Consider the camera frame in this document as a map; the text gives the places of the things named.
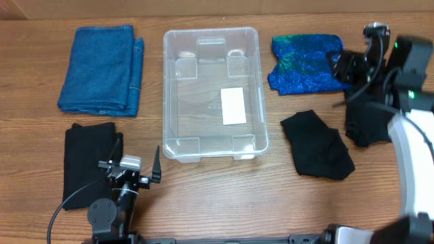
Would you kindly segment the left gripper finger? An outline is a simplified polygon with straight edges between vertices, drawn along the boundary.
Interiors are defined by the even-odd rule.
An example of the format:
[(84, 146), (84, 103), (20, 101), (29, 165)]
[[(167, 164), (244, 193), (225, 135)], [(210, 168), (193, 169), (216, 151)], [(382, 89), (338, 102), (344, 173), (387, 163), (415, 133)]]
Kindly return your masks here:
[(114, 145), (114, 147), (113, 147), (113, 149), (112, 149), (110, 155), (108, 156), (108, 159), (107, 159), (108, 162), (109, 162), (110, 160), (112, 160), (113, 155), (115, 154), (115, 152), (116, 152), (116, 150), (117, 150), (117, 147), (118, 147), (118, 145), (119, 145), (119, 141), (120, 141), (120, 139), (117, 138), (117, 140), (116, 140), (116, 142), (115, 142), (115, 145)]
[(151, 182), (160, 184), (161, 183), (161, 163), (160, 163), (160, 147), (158, 146), (155, 152), (155, 158), (152, 168)]

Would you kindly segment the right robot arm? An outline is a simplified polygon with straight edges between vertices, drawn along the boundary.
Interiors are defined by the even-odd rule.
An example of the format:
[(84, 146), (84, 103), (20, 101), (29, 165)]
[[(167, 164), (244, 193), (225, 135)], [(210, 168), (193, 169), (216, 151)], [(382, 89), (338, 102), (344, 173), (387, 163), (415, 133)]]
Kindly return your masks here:
[(433, 242), (433, 94), (422, 90), (432, 53), (432, 41), (400, 35), (384, 76), (367, 80), (375, 99), (365, 106), (392, 115), (387, 130), (399, 169), (399, 219), (375, 231), (331, 224), (319, 243)]

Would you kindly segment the black cloth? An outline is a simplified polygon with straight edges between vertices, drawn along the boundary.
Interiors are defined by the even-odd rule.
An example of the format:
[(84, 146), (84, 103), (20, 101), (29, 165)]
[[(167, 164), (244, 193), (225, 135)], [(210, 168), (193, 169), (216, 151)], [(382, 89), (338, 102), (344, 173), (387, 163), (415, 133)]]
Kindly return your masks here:
[(378, 102), (375, 96), (361, 94), (347, 104), (346, 136), (358, 147), (368, 147), (377, 142), (390, 142), (387, 124), (392, 114), (368, 106), (369, 102)]
[(113, 159), (123, 155), (123, 134), (113, 122), (82, 126), (78, 123), (65, 132), (63, 209), (87, 208), (100, 198), (109, 198), (111, 189), (99, 161), (108, 159), (117, 138), (119, 145)]
[(313, 110), (281, 121), (300, 175), (344, 180), (355, 171), (339, 131), (328, 127)]

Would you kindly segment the shiny blue sequin cloth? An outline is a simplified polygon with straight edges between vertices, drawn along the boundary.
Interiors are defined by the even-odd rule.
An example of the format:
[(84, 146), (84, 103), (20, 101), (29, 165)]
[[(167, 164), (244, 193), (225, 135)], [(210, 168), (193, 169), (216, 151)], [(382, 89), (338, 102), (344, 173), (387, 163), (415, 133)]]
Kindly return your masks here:
[(279, 95), (337, 92), (351, 87), (332, 76), (328, 52), (343, 50), (336, 35), (301, 34), (273, 37), (277, 64), (268, 74), (271, 89)]

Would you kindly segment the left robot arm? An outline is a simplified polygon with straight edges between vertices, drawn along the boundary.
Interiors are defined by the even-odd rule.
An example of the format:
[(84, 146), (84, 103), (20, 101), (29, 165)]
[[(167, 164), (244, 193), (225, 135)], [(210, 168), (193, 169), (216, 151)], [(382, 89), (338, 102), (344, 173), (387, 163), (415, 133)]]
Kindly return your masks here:
[(111, 189), (109, 198), (94, 201), (87, 212), (92, 225), (92, 243), (144, 243), (143, 237), (130, 230), (139, 190), (161, 182), (160, 148), (157, 147), (150, 176), (141, 174), (140, 157), (123, 155), (118, 161), (99, 161)]

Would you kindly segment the clear plastic storage bin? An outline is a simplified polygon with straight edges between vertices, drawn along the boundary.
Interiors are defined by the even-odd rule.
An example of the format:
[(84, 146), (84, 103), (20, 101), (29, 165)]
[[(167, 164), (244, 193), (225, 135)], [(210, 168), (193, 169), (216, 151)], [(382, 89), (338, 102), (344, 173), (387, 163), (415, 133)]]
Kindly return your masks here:
[[(247, 123), (224, 125), (220, 91), (242, 87)], [(252, 27), (169, 30), (163, 38), (164, 155), (250, 160), (269, 149), (258, 32)]]

